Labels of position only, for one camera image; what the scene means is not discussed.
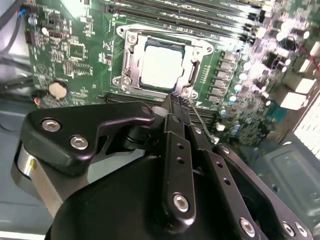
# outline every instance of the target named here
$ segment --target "ram slot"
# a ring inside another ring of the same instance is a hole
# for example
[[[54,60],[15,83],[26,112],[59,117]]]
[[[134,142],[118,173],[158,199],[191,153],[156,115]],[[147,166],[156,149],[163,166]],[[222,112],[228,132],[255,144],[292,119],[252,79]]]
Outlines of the ram slot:
[[[177,19],[177,17],[179,16],[176,15],[175,13],[169,13],[169,12],[162,12],[162,14],[156,13],[156,12],[152,12],[152,11],[155,11],[155,9],[151,7],[148,8],[149,12],[146,12],[146,11],[143,11],[143,9],[145,8],[143,6],[138,6],[137,4],[135,4],[135,7],[137,7],[137,9],[126,8],[126,6],[122,6],[122,7],[116,6],[112,11],[113,13],[117,13],[117,14],[125,14],[127,16],[140,17],[143,19],[163,22],[165,24],[177,25],[181,28],[200,31],[201,33],[207,32],[207,33],[218,35],[221,37],[237,39],[241,41],[244,41],[248,37],[246,34],[233,33],[233,32],[230,32],[230,30],[219,29],[216,27],[209,26],[208,24],[201,25],[186,19]]]

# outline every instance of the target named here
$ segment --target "wire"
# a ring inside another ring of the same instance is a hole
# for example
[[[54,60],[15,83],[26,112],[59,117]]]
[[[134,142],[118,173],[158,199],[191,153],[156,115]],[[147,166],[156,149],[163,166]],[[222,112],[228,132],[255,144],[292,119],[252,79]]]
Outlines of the wire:
[[[0,65],[7,65],[7,66],[11,66],[11,67],[15,67],[17,69],[21,69],[25,72],[32,72],[32,67],[28,64],[13,60],[13,59],[9,59],[7,57],[3,57],[2,59],[0,58]]]
[[[33,101],[34,101],[35,105],[37,105],[37,106],[40,105],[40,100],[39,100],[39,98],[35,97]]]
[[[308,55],[309,60],[310,60],[313,64],[315,64],[318,72],[320,72],[320,64],[318,64],[318,63],[316,62],[314,56],[312,56],[303,46],[298,45],[298,48],[299,48],[302,52],[304,52],[304,53],[306,53],[306,54]]]
[[[7,46],[4,49],[2,49],[0,51],[0,59],[2,59],[5,55],[7,55],[9,53],[10,49],[12,48],[12,46],[14,45],[14,42],[15,42],[17,36],[18,36],[18,32],[19,32],[19,29],[20,29],[21,22],[22,22],[21,17],[18,17],[16,19],[15,27],[14,27],[12,36],[11,36],[11,38],[9,40],[9,43],[7,44]]]
[[[209,139],[211,139],[211,141],[215,142],[215,138],[214,136],[209,132],[205,122],[203,121],[203,119],[201,118],[200,114],[198,113],[197,109],[191,105],[191,108],[193,109],[193,111],[195,112],[196,116],[198,117],[198,119],[200,120],[201,122],[201,125],[203,127],[203,130],[204,130],[204,133],[207,135],[207,137]]]
[[[9,22],[9,20],[20,10],[24,0],[15,0],[15,2],[0,16],[0,31]]]

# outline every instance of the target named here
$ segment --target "screw hole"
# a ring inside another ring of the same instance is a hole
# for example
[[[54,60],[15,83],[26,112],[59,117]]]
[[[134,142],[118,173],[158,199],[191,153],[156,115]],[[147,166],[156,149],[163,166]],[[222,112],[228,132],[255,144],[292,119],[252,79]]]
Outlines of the screw hole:
[[[231,185],[231,182],[228,179],[224,178],[223,181],[225,182],[225,184]]]
[[[145,107],[145,106],[143,106],[143,107],[142,107],[142,112],[144,112],[145,114],[148,114],[148,115],[150,115],[150,114],[151,114],[150,109],[149,109],[149,108],[147,108],[147,107]]]
[[[180,143],[178,143],[177,146],[178,146],[178,148],[180,148],[181,150],[185,148],[185,147],[184,147],[182,144],[180,144]]]
[[[274,193],[279,192],[279,188],[276,185],[272,184],[271,188]]]
[[[222,164],[220,162],[216,162],[216,164],[218,165],[219,168],[223,168],[224,166],[222,166]]]
[[[180,164],[185,164],[185,160],[183,160],[181,157],[177,157],[176,160],[178,161],[178,163]]]
[[[176,123],[180,123],[180,119],[179,119],[176,115],[172,115],[172,119],[173,119]]]

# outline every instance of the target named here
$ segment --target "electrolytic capacitor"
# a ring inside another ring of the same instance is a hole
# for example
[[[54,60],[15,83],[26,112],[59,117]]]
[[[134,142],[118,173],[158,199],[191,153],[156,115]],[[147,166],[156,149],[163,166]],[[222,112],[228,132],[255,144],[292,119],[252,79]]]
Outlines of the electrolytic capacitor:
[[[227,110],[224,106],[220,107],[219,108],[219,114],[222,116],[222,117],[225,117],[227,116]]]
[[[290,21],[281,21],[277,20],[274,22],[273,27],[279,29],[281,31],[288,31],[290,30],[291,22]]]
[[[259,81],[255,85],[263,92],[267,89],[267,87]]]
[[[278,31],[278,30],[271,30],[270,31],[270,35],[275,38],[278,42],[280,42],[281,40],[283,40],[284,38],[286,38],[288,36],[287,33],[285,33],[284,31]]]
[[[294,28],[294,29],[292,29],[292,32],[302,39],[307,39],[310,36],[310,32],[307,30],[301,30],[301,29]]]
[[[237,74],[237,77],[238,77],[239,81],[242,82],[242,81],[247,80],[248,75],[246,73],[244,73],[244,72],[239,72]]]
[[[233,84],[233,90],[234,90],[234,92],[235,92],[236,94],[239,93],[239,92],[241,91],[241,89],[242,89],[241,84],[239,84],[239,83]]]
[[[264,105],[269,106],[271,104],[271,100],[261,95],[261,100],[264,102]]]
[[[279,61],[278,65],[276,66],[276,69],[281,71],[282,73],[284,73],[285,71],[287,71],[288,68],[286,67],[286,65],[284,63]]]
[[[279,61],[283,63],[285,66],[289,66],[291,63],[291,60],[285,56],[280,56]]]
[[[237,97],[235,95],[233,95],[233,94],[230,94],[228,96],[228,99],[229,99],[230,103],[234,103],[235,101],[237,101]]]

